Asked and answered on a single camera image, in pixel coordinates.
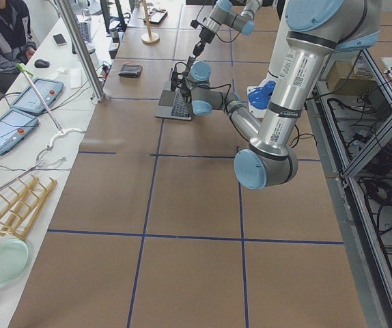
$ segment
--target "plate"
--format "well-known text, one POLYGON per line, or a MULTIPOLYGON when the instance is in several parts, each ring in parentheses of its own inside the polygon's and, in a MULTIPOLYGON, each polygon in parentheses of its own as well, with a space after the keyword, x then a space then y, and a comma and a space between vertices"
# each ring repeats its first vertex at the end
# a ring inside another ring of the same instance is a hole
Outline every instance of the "plate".
POLYGON ((18 277, 27 265, 29 249, 20 239, 0 243, 0 285, 18 277))

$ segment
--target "computer mouse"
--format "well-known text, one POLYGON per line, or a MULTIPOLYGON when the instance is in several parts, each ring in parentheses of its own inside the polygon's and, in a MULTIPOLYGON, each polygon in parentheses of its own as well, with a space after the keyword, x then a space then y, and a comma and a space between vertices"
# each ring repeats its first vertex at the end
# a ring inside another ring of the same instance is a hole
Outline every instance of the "computer mouse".
POLYGON ((36 68, 48 68, 51 63, 49 61, 46 61, 44 59, 37 59, 35 60, 35 63, 33 64, 36 68))

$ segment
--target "smartphone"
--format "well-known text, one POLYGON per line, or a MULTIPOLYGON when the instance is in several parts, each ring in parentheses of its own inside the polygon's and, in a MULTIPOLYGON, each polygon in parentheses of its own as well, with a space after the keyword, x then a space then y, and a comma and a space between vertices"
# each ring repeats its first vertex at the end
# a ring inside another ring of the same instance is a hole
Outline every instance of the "smartphone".
POLYGON ((57 46, 63 46, 65 44, 67 44, 66 39, 64 39, 62 34, 55 34, 53 36, 53 39, 55 40, 57 46))

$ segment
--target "tablet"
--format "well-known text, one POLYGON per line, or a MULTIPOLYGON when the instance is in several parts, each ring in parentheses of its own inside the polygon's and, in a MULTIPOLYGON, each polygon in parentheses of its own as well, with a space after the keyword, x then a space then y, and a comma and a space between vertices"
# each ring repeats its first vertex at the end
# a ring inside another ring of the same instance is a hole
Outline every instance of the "tablet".
POLYGON ((28 113, 11 109, 0 118, 0 155, 9 152, 38 125, 38 119, 28 113))
MULTIPOLYGON (((55 101, 64 88, 64 83, 61 81, 48 80, 40 77, 35 78, 33 83, 48 106, 55 101)), ((23 90, 16 100, 14 100, 10 108, 18 109, 32 115, 40 115, 46 110, 31 86, 23 90)))

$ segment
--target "white table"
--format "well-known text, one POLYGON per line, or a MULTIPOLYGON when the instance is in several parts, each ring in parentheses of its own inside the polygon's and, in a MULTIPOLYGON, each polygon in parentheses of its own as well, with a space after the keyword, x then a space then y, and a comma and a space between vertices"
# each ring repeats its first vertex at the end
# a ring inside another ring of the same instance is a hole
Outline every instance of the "white table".
MULTIPOLYGON (((92 54, 92 60, 96 68, 101 65, 102 61, 110 62, 108 48, 111 43, 111 38, 107 38, 105 36, 102 21, 102 17, 94 17, 94 24, 92 28, 93 34, 97 31, 94 38, 96 52, 92 54)), ((70 36, 64 23, 60 19, 40 45, 40 48, 37 50, 31 61, 27 64, 27 70, 32 72, 35 77, 57 79, 64 82, 64 90, 55 103, 51 105, 51 108, 57 106, 78 90, 70 89, 70 75, 68 74, 68 70, 72 68, 81 68, 81 63, 78 60, 77 55, 72 54, 70 36), (64 35, 64 38, 68 41, 67 45, 56 46, 52 35, 58 33, 62 33, 64 35), (38 58, 49 60, 51 62, 50 67, 45 69, 33 67, 34 61, 38 58)), ((86 81, 85 73, 83 73, 83 82, 86 81)), ((8 93, 21 92, 27 86, 26 78, 23 75, 20 75, 12 87, 8 90, 8 93)), ((81 89, 83 90, 86 87, 89 87, 88 82, 81 89)), ((67 105, 53 112, 63 128, 76 127, 83 131, 87 129, 95 107, 91 97, 92 89, 89 88, 76 100, 69 102, 67 105)), ((8 96, 8 100, 11 103, 14 99, 15 97, 8 96)), ((8 104, 6 101, 2 100, 0 102, 0 116, 7 110, 8 104)), ((26 138, 22 140, 11 152, 0 156, 0 165, 4 165, 12 169, 27 169, 36 163, 37 154, 47 147, 51 137, 57 132, 57 129, 49 115, 44 114, 40 116, 39 121, 39 127, 26 136, 26 138)), ((59 165, 59 168, 70 169, 76 158, 78 146, 82 141, 82 138, 83 134, 81 133, 70 133, 64 138, 58 139, 54 144, 53 150, 51 152, 47 152, 44 155, 43 160, 45 163, 52 163, 65 158, 66 160, 59 165)), ((27 237, 26 242, 30 252, 30 263, 27 265, 25 272, 8 285, 0 287, 0 327, 7 327, 12 315, 14 314, 69 173, 70 172, 68 170, 36 171, 33 173, 39 177, 44 184, 48 183, 48 177, 56 179, 58 184, 51 193, 50 198, 27 237)), ((0 168, 0 186, 4 185, 19 174, 21 174, 20 171, 12 172, 0 168)), ((0 242, 9 238, 13 237, 0 237, 0 242)))

